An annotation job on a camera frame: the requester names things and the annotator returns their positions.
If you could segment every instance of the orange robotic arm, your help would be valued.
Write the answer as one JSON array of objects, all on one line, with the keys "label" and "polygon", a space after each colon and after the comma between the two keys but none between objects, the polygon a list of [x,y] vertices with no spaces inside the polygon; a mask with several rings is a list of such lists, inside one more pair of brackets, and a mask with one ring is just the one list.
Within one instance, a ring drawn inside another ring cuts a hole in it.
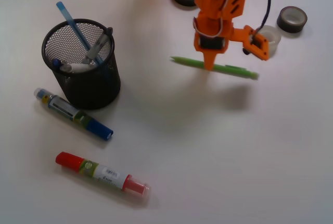
[{"label": "orange robotic arm", "polygon": [[262,60],[269,59],[268,40],[245,26],[235,29],[232,19],[241,16],[245,0],[195,0],[200,12],[194,18],[194,46],[203,53],[204,66],[212,70],[217,54],[225,53],[229,41],[242,42],[243,47]]}]

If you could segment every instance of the metal mesh cup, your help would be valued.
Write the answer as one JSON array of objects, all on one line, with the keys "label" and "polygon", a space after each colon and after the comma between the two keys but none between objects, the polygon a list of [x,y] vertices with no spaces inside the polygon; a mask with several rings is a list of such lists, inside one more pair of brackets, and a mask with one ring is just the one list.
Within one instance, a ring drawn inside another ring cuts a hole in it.
[{"label": "metal mesh cup", "polygon": [[[107,28],[98,22],[87,19],[74,21],[91,46],[102,33],[107,34]],[[103,62],[95,68],[80,73],[67,73],[52,65],[54,59],[79,64],[86,53],[87,50],[67,22],[51,29],[42,45],[45,64],[52,70],[68,101],[78,108],[103,108],[116,98],[120,90],[112,35],[98,53]]]}]

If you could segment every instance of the marker label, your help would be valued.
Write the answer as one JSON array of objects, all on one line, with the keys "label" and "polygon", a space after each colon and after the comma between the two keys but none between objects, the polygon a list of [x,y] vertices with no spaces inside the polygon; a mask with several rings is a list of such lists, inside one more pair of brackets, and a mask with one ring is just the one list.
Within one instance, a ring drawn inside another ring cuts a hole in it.
[{"label": "marker label", "polygon": [[99,165],[94,172],[93,178],[122,189],[127,175],[122,175],[107,166]]},{"label": "marker label", "polygon": [[72,105],[67,103],[64,99],[60,98],[59,96],[55,96],[54,98],[52,98],[49,106],[53,110],[61,113],[62,115],[66,116],[71,120],[73,120],[75,115],[79,112],[79,110],[74,108]]}]

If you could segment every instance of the pen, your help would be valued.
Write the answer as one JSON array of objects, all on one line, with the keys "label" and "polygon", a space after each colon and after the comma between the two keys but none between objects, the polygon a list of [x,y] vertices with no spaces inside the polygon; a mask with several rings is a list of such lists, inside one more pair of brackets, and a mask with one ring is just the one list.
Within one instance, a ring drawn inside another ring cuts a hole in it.
[{"label": "pen", "polygon": [[56,163],[64,167],[70,168],[75,172],[106,183],[115,189],[131,193],[142,198],[147,198],[150,192],[150,186],[146,183],[133,178],[127,173],[119,173],[112,168],[109,168],[91,160],[87,160],[66,152],[61,152],[56,157]]},{"label": "pen", "polygon": [[60,96],[54,95],[47,90],[40,88],[35,90],[34,95],[37,99],[41,100],[43,104],[47,105],[48,108],[60,113],[105,141],[109,140],[112,136],[113,131],[111,129],[105,127],[85,112],[74,108]]},{"label": "pen", "polygon": [[[69,12],[65,8],[64,4],[62,2],[57,2],[57,7],[60,10],[60,12],[62,13],[63,17],[66,19],[68,25],[72,28],[72,30],[74,31],[74,33],[76,34],[76,36],[79,38],[79,40],[83,44],[83,46],[85,47],[85,49],[87,51],[89,51],[90,48],[91,48],[91,46],[90,46],[88,40],[84,37],[84,35],[82,34],[81,30],[76,25],[76,23],[74,22],[74,19],[69,14]],[[102,62],[103,62],[103,60],[102,60],[102,58],[100,56],[96,56],[95,57],[95,63],[97,65],[100,65]]]},{"label": "pen", "polygon": [[[193,59],[189,59],[189,58],[185,58],[185,57],[177,57],[177,56],[172,56],[171,58],[174,59],[174,61],[179,64],[184,64],[184,65],[197,67],[197,68],[201,68],[201,69],[204,68],[204,62],[202,62],[202,61],[197,61],[197,60],[193,60]],[[257,80],[259,77],[258,73],[248,71],[245,68],[240,68],[240,67],[230,66],[230,65],[223,66],[223,65],[215,64],[213,67],[213,71],[222,72],[222,73],[226,73],[226,74],[232,74],[235,76],[241,76],[241,77],[245,77],[245,78],[251,78],[254,80]]]}]

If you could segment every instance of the black cable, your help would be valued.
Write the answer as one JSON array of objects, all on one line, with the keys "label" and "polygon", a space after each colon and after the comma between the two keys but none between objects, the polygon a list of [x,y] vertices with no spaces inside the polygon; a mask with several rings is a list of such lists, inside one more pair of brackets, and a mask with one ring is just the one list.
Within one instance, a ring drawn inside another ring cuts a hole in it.
[{"label": "black cable", "polygon": [[262,27],[264,27],[266,21],[267,21],[267,18],[270,14],[270,10],[271,10],[271,2],[272,0],[268,0],[268,3],[267,3],[267,11],[266,11],[266,14],[265,14],[265,17],[264,17],[264,20],[262,21],[261,23],[261,26],[255,31],[254,35],[253,35],[253,38],[252,38],[252,42],[251,44],[253,44],[253,41],[254,41],[254,37],[255,35],[258,33],[258,31],[260,31],[262,29]]}]

